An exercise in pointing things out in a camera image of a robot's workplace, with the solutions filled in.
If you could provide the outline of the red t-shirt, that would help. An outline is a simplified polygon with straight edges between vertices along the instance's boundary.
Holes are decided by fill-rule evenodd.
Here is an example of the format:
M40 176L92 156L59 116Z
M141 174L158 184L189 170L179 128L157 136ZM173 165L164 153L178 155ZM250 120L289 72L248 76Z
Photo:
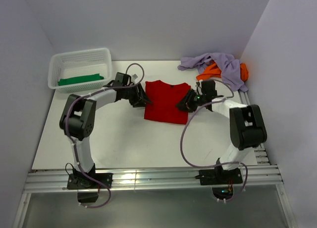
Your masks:
M186 96L191 86L187 83L170 85L161 80L146 82L146 95L151 103L146 105L144 119L185 125L188 113L176 105Z

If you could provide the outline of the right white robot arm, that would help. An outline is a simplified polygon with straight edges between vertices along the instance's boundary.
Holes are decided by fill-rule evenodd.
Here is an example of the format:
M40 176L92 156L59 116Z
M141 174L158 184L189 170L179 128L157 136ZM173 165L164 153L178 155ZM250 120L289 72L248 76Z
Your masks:
M248 153L267 140L263 116L258 105L246 105L231 100L231 97L198 94L193 89L176 105L183 111L195 114L206 108L229 120L231 143L226 152L217 159L215 165L200 166L196 179L201 185L243 184L246 175L241 174L242 161Z

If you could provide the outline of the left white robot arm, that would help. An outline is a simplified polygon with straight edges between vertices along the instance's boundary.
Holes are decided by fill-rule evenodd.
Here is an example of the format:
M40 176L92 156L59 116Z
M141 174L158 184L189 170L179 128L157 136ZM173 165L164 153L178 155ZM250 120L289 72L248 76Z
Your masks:
M134 108L152 103L139 83L128 86L108 84L83 96L71 94L66 101L59 127L72 147L74 165L70 179L80 188L102 185L96 175L96 166L91 155L90 135L94 129L96 111L122 99L128 100Z

